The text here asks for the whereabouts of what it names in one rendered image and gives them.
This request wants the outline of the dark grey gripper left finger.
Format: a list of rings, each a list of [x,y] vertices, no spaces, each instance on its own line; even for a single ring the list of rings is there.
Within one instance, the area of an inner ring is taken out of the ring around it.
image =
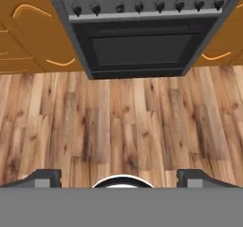
[[[0,185],[0,188],[61,188],[61,177],[60,169],[37,169],[23,179]]]

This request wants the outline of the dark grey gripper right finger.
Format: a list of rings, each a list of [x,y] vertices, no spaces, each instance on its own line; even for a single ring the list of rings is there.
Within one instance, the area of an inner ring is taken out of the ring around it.
[[[177,188],[237,188],[237,185],[210,177],[201,169],[178,169]]]

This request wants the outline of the black oven door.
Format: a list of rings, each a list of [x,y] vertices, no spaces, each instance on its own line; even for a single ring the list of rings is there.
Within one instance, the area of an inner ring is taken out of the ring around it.
[[[180,76],[214,17],[72,25],[93,79]]]

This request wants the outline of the dark grey oven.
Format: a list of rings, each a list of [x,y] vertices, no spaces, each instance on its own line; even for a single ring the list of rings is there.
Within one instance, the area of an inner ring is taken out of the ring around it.
[[[162,13],[159,13],[155,9],[155,3],[163,1],[165,8]],[[178,12],[175,9],[176,1],[183,1],[185,3],[184,9]],[[84,53],[80,48],[79,41],[77,40],[76,34],[72,27],[75,23],[87,23],[87,22],[117,22],[117,21],[142,21],[142,20],[162,20],[162,19],[179,19],[179,18],[206,18],[214,17],[216,19],[214,26],[206,36],[201,48],[199,48],[192,58],[190,64],[182,73],[185,75],[188,70],[192,67],[198,56],[202,53],[202,50],[209,44],[215,33],[219,30],[222,24],[226,21],[230,12],[236,6],[238,0],[224,0],[224,6],[217,10],[214,6],[215,0],[203,0],[204,7],[197,11],[195,9],[196,0],[51,0],[54,8],[56,9],[64,27],[65,31],[70,39],[77,55],[84,67],[84,71],[88,78],[92,80],[103,80],[93,79],[91,77],[90,69],[85,61]],[[141,13],[135,11],[135,5],[138,2],[142,2],[144,9]],[[124,3],[125,10],[122,13],[116,12],[116,6],[119,3]],[[77,16],[73,10],[72,5],[78,4],[82,7],[82,14]],[[96,15],[91,10],[92,4],[99,4],[101,6],[101,13]]]

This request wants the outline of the black and white round thing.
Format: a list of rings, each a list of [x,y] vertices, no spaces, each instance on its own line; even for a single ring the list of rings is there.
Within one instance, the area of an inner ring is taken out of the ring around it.
[[[99,180],[93,188],[153,188],[153,185],[137,176],[117,174]]]

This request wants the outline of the orange drawer front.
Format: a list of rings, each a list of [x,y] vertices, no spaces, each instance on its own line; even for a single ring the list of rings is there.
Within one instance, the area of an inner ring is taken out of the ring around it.
[[[0,58],[32,57],[0,21]],[[0,61],[0,74],[41,73],[44,70],[33,60]]]

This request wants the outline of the orange cupboard door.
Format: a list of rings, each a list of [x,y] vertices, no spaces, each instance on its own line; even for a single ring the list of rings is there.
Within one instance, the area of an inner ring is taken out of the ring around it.
[[[226,52],[232,54],[216,61],[207,61],[200,55],[194,66],[243,66],[243,7],[234,8],[202,53],[217,56]]]
[[[13,12],[20,4],[31,4],[50,13],[52,17],[24,9],[13,18]],[[0,0],[0,21],[44,70],[41,73],[83,69],[50,0]],[[70,66],[54,66],[46,62],[49,59],[65,63],[73,58],[76,62]]]

